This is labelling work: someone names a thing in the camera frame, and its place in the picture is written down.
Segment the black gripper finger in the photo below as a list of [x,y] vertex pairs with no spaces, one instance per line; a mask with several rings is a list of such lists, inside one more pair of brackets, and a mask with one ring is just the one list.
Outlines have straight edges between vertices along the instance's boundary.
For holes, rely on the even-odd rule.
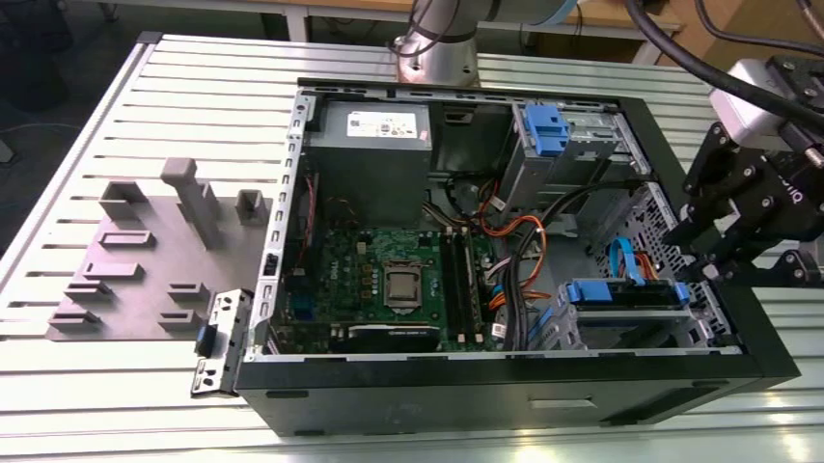
[[767,168],[759,150],[743,148],[720,122],[711,125],[683,183],[680,223],[709,226],[736,216],[741,226],[767,223]]
[[679,225],[663,243],[680,249],[693,260],[676,271],[680,281],[737,283],[756,271],[754,259],[772,247],[772,238],[751,225],[732,225],[724,231],[715,226],[700,231],[695,225]]

